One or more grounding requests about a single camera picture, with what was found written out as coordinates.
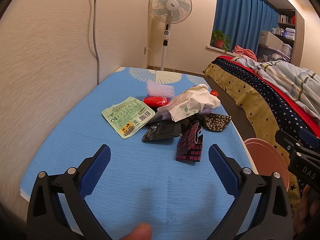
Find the blue tablecloth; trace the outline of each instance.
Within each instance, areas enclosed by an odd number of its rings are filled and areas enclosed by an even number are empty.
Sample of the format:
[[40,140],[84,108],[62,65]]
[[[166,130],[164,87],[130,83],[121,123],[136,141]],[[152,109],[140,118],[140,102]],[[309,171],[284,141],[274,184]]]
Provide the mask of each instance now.
[[[20,184],[26,198],[40,171],[49,175],[77,167],[93,156],[102,144],[111,148],[111,161],[86,202],[117,240],[144,221],[153,228],[154,240],[207,239],[234,198],[228,195],[209,162],[208,149],[217,143],[241,167],[251,167],[239,136],[230,123],[221,133],[202,130],[204,144],[200,163],[175,161],[179,138],[142,143],[147,127],[122,139],[103,118],[101,111],[129,96],[143,100],[146,80],[174,86],[178,95],[201,77],[139,68],[119,68],[81,100],[47,137],[30,163]],[[213,112],[224,114],[223,106]],[[256,196],[241,231],[249,226],[259,196]],[[72,228],[77,226],[61,198]]]

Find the flower pot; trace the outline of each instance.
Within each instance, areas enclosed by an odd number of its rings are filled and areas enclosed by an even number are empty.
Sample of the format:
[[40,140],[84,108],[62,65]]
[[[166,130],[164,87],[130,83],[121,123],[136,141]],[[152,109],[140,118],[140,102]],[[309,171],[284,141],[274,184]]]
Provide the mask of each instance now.
[[214,43],[214,46],[215,46],[216,48],[221,49],[222,46],[223,46],[223,43],[224,43],[224,41],[217,40],[217,41]]

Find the yellow fabric with black stars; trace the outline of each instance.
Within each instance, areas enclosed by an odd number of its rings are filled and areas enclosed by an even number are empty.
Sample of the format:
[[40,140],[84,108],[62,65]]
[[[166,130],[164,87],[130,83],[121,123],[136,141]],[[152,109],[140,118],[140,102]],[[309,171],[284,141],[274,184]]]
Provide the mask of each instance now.
[[[282,155],[286,164],[289,165],[288,152],[276,143],[275,134],[279,127],[264,98],[246,82],[229,74],[216,64],[209,64],[204,70],[204,74],[212,77],[236,101],[236,104],[244,109],[257,138],[276,146],[276,150]],[[290,204],[294,210],[300,201],[299,187],[296,176],[289,172],[289,177],[290,185],[295,186],[293,191],[288,191]]]

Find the potted plant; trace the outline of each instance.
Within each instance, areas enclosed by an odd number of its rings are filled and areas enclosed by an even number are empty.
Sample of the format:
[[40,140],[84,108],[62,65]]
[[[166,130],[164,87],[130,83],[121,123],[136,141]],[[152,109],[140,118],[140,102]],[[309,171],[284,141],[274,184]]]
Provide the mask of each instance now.
[[221,30],[212,32],[210,44],[216,48],[230,51],[230,37],[225,35]]

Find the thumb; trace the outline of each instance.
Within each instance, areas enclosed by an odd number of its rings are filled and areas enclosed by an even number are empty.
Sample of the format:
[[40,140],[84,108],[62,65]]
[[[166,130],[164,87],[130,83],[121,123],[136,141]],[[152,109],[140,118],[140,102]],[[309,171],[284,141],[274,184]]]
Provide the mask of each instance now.
[[119,240],[151,240],[152,229],[147,223],[141,223],[136,226],[130,234],[122,237]]

